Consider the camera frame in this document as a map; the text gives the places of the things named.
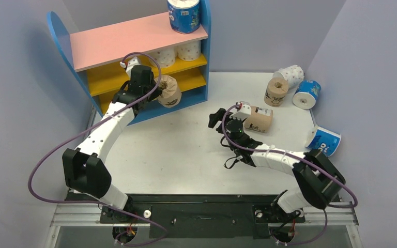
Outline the brown cartoon paper roll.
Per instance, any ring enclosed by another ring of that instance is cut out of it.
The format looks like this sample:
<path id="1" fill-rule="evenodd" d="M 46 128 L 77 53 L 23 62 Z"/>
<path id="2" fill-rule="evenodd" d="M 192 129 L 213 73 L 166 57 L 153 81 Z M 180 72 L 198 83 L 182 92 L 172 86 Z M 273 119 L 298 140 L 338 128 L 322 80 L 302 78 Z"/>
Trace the brown cartoon paper roll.
<path id="1" fill-rule="evenodd" d="M 172 108 L 181 101 L 182 93 L 180 91 L 177 80 L 169 75 L 162 75 L 159 84 L 161 95 L 157 101 L 165 108 Z"/>

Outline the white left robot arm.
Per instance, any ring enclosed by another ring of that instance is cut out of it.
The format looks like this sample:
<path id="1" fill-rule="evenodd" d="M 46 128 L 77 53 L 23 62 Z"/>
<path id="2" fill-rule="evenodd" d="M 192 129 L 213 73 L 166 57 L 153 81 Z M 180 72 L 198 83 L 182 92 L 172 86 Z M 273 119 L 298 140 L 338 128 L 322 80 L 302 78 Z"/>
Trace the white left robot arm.
<path id="1" fill-rule="evenodd" d="M 62 156 L 66 186 L 114 207 L 113 215 L 120 222 L 132 219 L 133 200 L 113 185 L 105 160 L 125 127 L 147 102 L 161 94 L 155 85 L 150 67 L 134 66 L 130 80 L 114 95 L 99 127 L 75 149 L 66 149 Z"/>

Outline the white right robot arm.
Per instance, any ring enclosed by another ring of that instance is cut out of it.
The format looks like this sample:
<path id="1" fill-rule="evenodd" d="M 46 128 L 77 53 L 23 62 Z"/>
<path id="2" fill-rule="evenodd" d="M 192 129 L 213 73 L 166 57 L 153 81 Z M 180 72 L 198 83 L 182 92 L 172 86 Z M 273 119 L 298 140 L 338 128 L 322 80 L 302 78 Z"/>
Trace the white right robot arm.
<path id="1" fill-rule="evenodd" d="M 294 176 L 297 187 L 281 192 L 270 204 L 271 217 L 278 221 L 295 218 L 304 207 L 323 210 L 330 205 L 346 181 L 321 151 L 287 151 L 249 137 L 243 130 L 249 114 L 244 106 L 236 112 L 218 109 L 209 115 L 209 128 L 223 134 L 225 145 L 235 155 L 234 163 L 268 168 Z"/>

